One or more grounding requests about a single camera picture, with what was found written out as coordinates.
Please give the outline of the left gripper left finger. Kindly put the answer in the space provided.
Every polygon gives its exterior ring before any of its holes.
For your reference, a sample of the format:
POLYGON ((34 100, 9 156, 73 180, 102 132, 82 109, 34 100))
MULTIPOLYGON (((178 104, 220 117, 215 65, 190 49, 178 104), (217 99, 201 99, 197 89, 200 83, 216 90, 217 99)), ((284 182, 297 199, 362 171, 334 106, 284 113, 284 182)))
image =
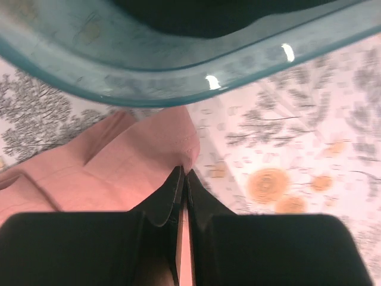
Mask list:
POLYGON ((127 212, 3 214, 1 284, 178 285, 184 178, 127 212))

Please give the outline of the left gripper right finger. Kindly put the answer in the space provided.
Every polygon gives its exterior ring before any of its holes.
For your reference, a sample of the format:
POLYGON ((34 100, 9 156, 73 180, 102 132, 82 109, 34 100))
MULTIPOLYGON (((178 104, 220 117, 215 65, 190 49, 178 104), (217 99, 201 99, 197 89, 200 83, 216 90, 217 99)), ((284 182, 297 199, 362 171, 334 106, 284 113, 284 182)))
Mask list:
POLYGON ((346 226, 325 214, 236 214, 186 177, 195 285, 371 285, 346 226))

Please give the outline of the pink t shirt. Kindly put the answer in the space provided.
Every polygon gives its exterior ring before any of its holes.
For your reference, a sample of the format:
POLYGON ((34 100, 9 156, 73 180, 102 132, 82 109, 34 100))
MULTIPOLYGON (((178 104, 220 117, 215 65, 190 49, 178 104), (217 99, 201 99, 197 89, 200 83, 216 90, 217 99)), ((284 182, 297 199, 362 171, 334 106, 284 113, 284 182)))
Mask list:
POLYGON ((69 143, 1 173, 1 219, 23 210, 130 210, 176 166, 191 170, 199 139, 186 107, 136 121, 116 112, 69 143))

